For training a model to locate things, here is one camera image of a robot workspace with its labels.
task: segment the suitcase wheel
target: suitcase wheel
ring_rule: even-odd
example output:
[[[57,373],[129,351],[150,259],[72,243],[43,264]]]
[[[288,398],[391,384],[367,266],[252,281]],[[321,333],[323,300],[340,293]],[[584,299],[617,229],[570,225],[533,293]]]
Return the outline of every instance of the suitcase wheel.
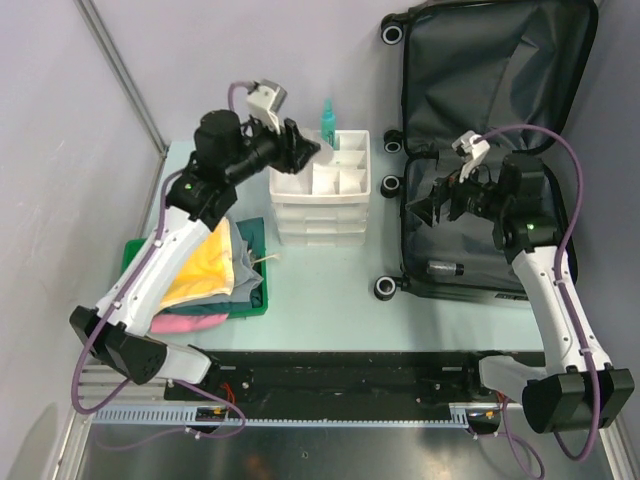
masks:
[[[404,37],[404,27],[402,23],[395,20],[395,15],[392,13],[387,15],[380,22],[380,38],[387,45],[395,45],[402,41]]]
[[[376,283],[373,286],[373,294],[378,300],[386,302],[387,300],[391,300],[393,298],[397,289],[398,286],[393,277],[384,276],[376,280]]]
[[[395,175],[387,175],[382,179],[380,184],[380,193],[384,198],[393,198],[400,193],[400,186],[402,181]]]
[[[402,132],[398,130],[387,130],[384,133],[384,151],[387,153],[398,153],[402,150]]]

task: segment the wall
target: wall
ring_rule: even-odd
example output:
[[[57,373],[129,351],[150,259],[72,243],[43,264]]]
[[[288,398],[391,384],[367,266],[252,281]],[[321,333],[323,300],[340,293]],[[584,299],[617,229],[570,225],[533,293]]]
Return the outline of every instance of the wall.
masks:
[[[602,5],[598,35],[565,129],[585,175],[584,207],[574,238],[580,265],[578,292],[614,365],[630,368],[636,382],[640,382],[640,256],[636,253],[640,245],[640,62],[629,55],[640,45],[639,22],[640,3],[635,0]],[[570,163],[564,153],[554,153],[557,165]],[[573,202],[572,195],[565,195],[567,203]],[[640,417],[635,414],[639,409],[636,393],[625,409],[636,451],[640,451]]]
[[[157,158],[71,0],[5,3],[0,58],[0,478],[31,480]]]
[[[416,3],[96,1],[160,131],[172,140],[191,138],[203,113],[226,107],[230,82],[261,78],[288,90],[283,115],[302,126],[319,125],[328,96],[339,128],[381,134],[397,126],[402,48],[384,45],[379,25]]]

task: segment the yellow cloth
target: yellow cloth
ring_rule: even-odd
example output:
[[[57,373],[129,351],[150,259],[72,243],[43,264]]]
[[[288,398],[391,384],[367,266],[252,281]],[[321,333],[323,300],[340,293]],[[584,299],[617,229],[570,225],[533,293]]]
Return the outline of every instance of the yellow cloth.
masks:
[[[234,283],[232,256],[231,228],[223,218],[184,264],[159,309],[219,293],[229,295]]]

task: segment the suitcase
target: suitcase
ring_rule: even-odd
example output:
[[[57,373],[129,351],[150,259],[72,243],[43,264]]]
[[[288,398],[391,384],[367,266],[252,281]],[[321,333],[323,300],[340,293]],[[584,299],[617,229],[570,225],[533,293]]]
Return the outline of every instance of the suitcase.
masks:
[[[529,123],[560,133],[597,21],[592,0],[428,2],[382,20],[385,43],[404,41],[403,127],[385,133],[385,150],[404,149],[408,160],[402,177],[385,177],[381,185],[385,197],[400,197],[402,265],[400,275],[375,282],[378,299],[403,290],[421,297],[528,305],[520,281],[494,246],[492,222],[468,213],[450,222],[443,215],[432,228],[408,206],[427,197],[436,179],[461,167],[451,144],[468,130],[483,134]],[[495,181],[505,155],[544,159],[553,141],[516,131],[489,143],[487,167],[478,172]],[[545,177],[544,209],[563,232],[568,222],[558,181],[546,166]],[[568,252],[575,281],[572,243]]]

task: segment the white container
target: white container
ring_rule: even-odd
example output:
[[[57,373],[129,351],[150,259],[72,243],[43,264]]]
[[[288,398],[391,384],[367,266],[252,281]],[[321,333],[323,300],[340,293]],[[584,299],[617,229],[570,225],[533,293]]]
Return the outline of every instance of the white container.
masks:
[[[330,161],[310,163],[298,175],[271,170],[269,193],[282,243],[361,245],[371,197],[371,148],[366,130],[336,132]],[[313,238],[304,240],[304,235]],[[331,235],[340,238],[331,239]]]

